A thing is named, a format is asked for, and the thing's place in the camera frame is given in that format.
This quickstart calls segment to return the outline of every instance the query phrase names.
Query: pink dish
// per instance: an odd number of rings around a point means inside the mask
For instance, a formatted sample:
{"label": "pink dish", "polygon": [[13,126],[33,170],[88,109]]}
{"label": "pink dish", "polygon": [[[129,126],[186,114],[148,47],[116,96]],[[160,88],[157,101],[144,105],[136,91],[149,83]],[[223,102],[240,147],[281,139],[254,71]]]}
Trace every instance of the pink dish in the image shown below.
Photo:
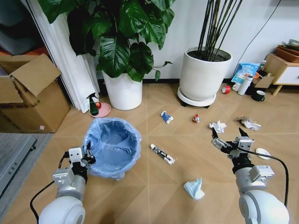
{"label": "pink dish", "polygon": [[101,103],[102,104],[102,107],[99,109],[99,114],[96,115],[96,116],[93,116],[89,113],[90,116],[92,116],[93,118],[103,118],[105,116],[107,116],[110,111],[111,111],[111,106],[110,104],[107,104],[107,103]]}

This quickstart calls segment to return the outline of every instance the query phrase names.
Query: crumpled tissue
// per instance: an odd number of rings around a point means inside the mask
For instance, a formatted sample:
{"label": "crumpled tissue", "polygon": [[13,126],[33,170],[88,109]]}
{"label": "crumpled tissue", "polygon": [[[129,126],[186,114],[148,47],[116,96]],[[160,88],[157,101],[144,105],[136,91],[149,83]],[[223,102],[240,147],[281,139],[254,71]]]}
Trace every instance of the crumpled tissue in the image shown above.
{"label": "crumpled tissue", "polygon": [[240,116],[236,120],[239,121],[241,124],[244,124],[246,128],[254,131],[257,131],[261,128],[261,125],[257,124],[252,118]]}
{"label": "crumpled tissue", "polygon": [[217,123],[213,122],[213,123],[210,123],[210,128],[214,128],[215,131],[217,133],[224,133],[224,129],[227,127],[226,124],[224,123],[220,123],[220,121],[218,121]]}
{"label": "crumpled tissue", "polygon": [[201,199],[205,193],[200,189],[201,188],[201,178],[195,181],[189,181],[185,183],[183,186],[187,193],[195,200]]}

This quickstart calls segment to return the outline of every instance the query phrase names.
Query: beige floor tile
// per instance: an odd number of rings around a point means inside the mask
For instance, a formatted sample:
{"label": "beige floor tile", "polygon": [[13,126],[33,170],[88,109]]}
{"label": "beige floor tile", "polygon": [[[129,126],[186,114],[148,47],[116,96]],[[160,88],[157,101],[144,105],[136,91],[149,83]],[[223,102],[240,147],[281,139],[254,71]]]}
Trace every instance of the beige floor tile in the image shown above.
{"label": "beige floor tile", "polygon": [[150,185],[149,208],[153,224],[240,224],[239,195],[234,183],[205,183],[205,196],[193,200],[181,185]]}
{"label": "beige floor tile", "polygon": [[178,84],[146,84],[146,100],[149,107],[155,105],[180,105]]}
{"label": "beige floor tile", "polygon": [[235,181],[231,161],[212,146],[210,135],[149,136],[148,142],[177,160],[170,166],[149,148],[149,184],[183,184],[199,177],[203,182]]}
{"label": "beige floor tile", "polygon": [[[163,111],[174,117],[170,124],[166,124],[162,119]],[[192,121],[195,114],[200,116],[200,123]],[[147,116],[148,135],[207,134],[211,131],[209,124],[218,120],[227,125],[225,133],[237,133],[234,122],[229,119],[217,101],[208,109],[181,105],[148,105]]]}
{"label": "beige floor tile", "polygon": [[54,137],[83,137],[92,121],[93,118],[88,113],[83,114],[72,107]]}
{"label": "beige floor tile", "polygon": [[[235,139],[242,127],[255,139],[252,147],[267,149],[282,159],[289,168],[290,189],[288,209],[291,224],[299,223],[299,101],[298,90],[284,90],[276,96],[268,91],[264,102],[250,96],[217,93],[208,109],[182,107],[177,98],[178,84],[144,84],[142,104],[131,111],[112,109],[109,117],[129,121],[142,134],[141,157],[125,178],[116,181],[89,176],[84,207],[86,224],[241,224],[244,220],[238,208],[239,193],[227,156],[211,144],[210,122],[220,120],[227,128],[219,137]],[[108,97],[101,98],[109,102]],[[161,112],[174,117],[170,124]],[[201,122],[192,117],[198,113]],[[262,125],[251,131],[234,119],[249,116]],[[32,196],[51,181],[64,151],[82,144],[93,119],[71,108],[58,131],[30,173],[3,224],[32,224],[35,218],[29,208]],[[153,143],[177,161],[170,166],[150,149]],[[268,191],[284,200],[285,172],[277,161],[252,156],[256,165],[270,165],[275,176],[268,182]],[[193,200],[184,190],[187,181],[202,178],[203,199]],[[37,212],[50,203],[57,191],[50,186],[34,202]]]}
{"label": "beige floor tile", "polygon": [[230,120],[240,116],[251,117],[262,126],[260,130],[253,131],[246,129],[239,122],[234,122],[248,133],[299,133],[299,105],[221,104],[221,106]]}

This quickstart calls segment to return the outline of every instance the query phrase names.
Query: snack bag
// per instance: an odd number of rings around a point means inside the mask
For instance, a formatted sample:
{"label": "snack bag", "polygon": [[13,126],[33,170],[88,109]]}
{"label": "snack bag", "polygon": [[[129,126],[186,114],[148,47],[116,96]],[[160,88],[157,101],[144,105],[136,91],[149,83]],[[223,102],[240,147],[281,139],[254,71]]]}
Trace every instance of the snack bag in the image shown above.
{"label": "snack bag", "polygon": [[240,63],[232,82],[242,84],[247,76],[254,76],[258,68],[257,63]]}

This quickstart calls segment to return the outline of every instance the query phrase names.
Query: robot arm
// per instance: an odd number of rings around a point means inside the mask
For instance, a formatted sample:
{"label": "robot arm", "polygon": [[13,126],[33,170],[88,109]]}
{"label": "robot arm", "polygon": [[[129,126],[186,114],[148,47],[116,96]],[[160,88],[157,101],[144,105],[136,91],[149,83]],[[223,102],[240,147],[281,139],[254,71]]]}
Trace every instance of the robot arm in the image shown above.
{"label": "robot arm", "polygon": [[39,224],[83,224],[85,209],[82,205],[85,185],[87,183],[87,168],[95,163],[95,158],[87,145],[86,153],[82,147],[69,149],[68,168],[59,168],[53,174],[53,180],[58,186],[56,199],[48,204],[39,217]]}
{"label": "robot arm", "polygon": [[238,148],[250,150],[254,140],[239,129],[241,136],[235,141],[226,142],[218,138],[212,129],[212,144],[228,154],[233,162],[233,173],[239,189],[239,207],[246,224],[288,224],[290,216],[285,205],[274,195],[264,191],[267,181],[274,176],[270,166],[255,166],[249,155]]}

